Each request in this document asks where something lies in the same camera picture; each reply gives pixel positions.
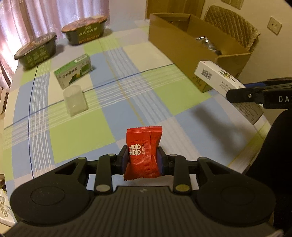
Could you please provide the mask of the red candy packet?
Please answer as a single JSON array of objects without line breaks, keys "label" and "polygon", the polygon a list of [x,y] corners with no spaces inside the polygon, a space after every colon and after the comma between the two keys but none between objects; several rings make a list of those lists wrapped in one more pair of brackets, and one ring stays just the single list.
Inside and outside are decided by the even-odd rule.
[{"label": "red candy packet", "polygon": [[157,178],[160,176],[156,150],[162,136],[161,126],[144,126],[127,129],[129,151],[124,180]]}]

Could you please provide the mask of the white blue medicine box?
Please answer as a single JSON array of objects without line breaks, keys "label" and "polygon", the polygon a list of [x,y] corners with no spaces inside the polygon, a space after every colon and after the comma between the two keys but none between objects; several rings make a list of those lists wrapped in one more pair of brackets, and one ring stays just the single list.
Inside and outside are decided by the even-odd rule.
[{"label": "white blue medicine box", "polygon": [[[212,61],[200,61],[194,74],[216,90],[224,98],[231,89],[242,89],[245,86],[227,71]],[[263,115],[261,107],[254,102],[233,103],[233,106],[254,125]]]}]

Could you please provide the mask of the clear plastic container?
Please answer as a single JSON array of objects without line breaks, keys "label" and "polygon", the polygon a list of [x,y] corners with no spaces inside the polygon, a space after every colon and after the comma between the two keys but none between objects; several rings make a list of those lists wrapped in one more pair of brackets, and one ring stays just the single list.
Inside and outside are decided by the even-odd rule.
[{"label": "clear plastic container", "polygon": [[79,85],[72,85],[64,89],[63,97],[70,116],[75,116],[88,109],[85,96]]}]

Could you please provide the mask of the silver foil bag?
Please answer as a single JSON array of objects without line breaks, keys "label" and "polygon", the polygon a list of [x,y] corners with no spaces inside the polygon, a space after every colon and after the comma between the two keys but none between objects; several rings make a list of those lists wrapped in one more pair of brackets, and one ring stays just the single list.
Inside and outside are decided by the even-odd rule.
[{"label": "silver foil bag", "polygon": [[222,52],[206,36],[198,37],[196,40],[213,53],[222,55]]}]

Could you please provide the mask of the green medicine box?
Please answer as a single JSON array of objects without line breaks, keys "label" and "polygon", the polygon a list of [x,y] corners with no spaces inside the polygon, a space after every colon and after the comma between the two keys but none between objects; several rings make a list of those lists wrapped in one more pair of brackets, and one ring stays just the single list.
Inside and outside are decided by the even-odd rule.
[{"label": "green medicine box", "polygon": [[62,89],[80,79],[92,71],[91,58],[88,54],[83,54],[78,58],[63,65],[53,73]]}]

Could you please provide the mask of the checked tablecloth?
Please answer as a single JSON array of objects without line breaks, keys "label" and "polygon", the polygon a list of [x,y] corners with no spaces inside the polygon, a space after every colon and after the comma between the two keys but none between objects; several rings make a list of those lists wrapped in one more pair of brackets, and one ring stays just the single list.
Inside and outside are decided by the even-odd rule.
[{"label": "checked tablecloth", "polygon": [[[167,154],[208,157],[243,172],[270,129],[251,124],[216,91],[202,93],[148,40],[147,21],[109,26],[83,45],[57,43],[54,57],[32,70],[18,66],[3,120],[7,195],[68,161],[118,153],[131,127],[161,126]],[[88,54],[93,70],[77,80],[88,108],[70,116],[54,71]]]}]

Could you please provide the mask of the quilted chair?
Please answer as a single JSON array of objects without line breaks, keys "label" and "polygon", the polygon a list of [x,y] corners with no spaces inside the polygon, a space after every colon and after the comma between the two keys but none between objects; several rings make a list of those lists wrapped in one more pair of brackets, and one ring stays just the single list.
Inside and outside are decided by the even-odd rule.
[{"label": "quilted chair", "polygon": [[211,5],[205,13],[204,21],[231,36],[249,52],[253,52],[258,43],[258,29],[229,9]]}]

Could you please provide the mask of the cardboard box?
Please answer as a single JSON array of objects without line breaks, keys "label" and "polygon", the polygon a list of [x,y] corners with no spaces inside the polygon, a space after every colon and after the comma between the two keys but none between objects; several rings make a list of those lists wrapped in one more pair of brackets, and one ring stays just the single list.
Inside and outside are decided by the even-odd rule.
[{"label": "cardboard box", "polygon": [[[212,61],[238,77],[251,53],[236,40],[197,16],[185,13],[152,13],[149,41],[163,52],[201,91],[211,87],[194,72],[200,61]],[[206,36],[221,52],[208,50],[196,38]]]}]

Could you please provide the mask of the wooden door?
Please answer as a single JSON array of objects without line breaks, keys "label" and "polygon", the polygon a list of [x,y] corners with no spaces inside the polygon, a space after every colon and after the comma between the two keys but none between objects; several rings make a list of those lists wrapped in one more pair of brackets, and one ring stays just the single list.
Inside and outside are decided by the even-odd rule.
[{"label": "wooden door", "polygon": [[148,0],[145,19],[151,13],[187,13],[200,17],[204,3],[205,0]]}]

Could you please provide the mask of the left instant noodle bowl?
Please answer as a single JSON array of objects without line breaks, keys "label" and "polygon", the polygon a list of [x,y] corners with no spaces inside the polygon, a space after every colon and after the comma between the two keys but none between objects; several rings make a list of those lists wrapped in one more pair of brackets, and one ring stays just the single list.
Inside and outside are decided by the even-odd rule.
[{"label": "left instant noodle bowl", "polygon": [[31,69],[51,58],[56,53],[55,32],[47,33],[21,47],[14,55],[14,59],[25,68]]}]

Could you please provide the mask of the instant noodle bowl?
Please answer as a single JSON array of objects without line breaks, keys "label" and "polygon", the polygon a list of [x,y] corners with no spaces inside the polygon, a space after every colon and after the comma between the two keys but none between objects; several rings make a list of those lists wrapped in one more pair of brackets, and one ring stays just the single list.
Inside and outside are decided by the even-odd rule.
[{"label": "instant noodle bowl", "polygon": [[101,37],[104,34],[106,16],[92,16],[65,25],[62,33],[71,45],[79,45]]},{"label": "instant noodle bowl", "polygon": [[14,59],[25,68],[31,69],[51,58],[56,53],[55,32],[47,33],[21,47],[14,55]]}]

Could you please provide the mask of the right instant noodle bowl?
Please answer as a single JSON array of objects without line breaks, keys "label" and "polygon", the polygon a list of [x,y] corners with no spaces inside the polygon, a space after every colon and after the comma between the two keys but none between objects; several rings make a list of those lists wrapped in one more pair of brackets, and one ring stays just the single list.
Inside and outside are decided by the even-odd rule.
[{"label": "right instant noodle bowl", "polygon": [[104,34],[106,16],[92,16],[65,25],[62,33],[71,45],[79,45],[101,37]]}]

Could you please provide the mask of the pink lace curtain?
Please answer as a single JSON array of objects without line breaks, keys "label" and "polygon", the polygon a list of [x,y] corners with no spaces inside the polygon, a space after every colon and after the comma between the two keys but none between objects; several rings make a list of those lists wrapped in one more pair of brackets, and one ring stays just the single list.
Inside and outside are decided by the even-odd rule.
[{"label": "pink lace curtain", "polygon": [[90,16],[109,16],[109,1],[1,1],[1,87],[9,87],[18,66],[14,55],[49,32]]}]

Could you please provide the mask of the single wall socket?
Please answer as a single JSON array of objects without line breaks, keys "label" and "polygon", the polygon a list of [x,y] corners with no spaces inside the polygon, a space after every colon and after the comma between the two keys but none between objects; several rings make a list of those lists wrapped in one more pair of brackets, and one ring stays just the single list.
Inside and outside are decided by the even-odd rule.
[{"label": "single wall socket", "polygon": [[282,28],[282,24],[271,16],[267,28],[270,31],[272,31],[275,35],[278,35]]}]

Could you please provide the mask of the double wall socket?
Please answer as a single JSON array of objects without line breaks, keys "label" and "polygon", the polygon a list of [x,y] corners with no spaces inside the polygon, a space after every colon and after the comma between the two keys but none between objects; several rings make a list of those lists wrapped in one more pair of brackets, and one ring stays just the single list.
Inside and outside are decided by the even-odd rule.
[{"label": "double wall socket", "polygon": [[243,5],[243,0],[221,0],[221,1],[239,10],[242,8]]}]

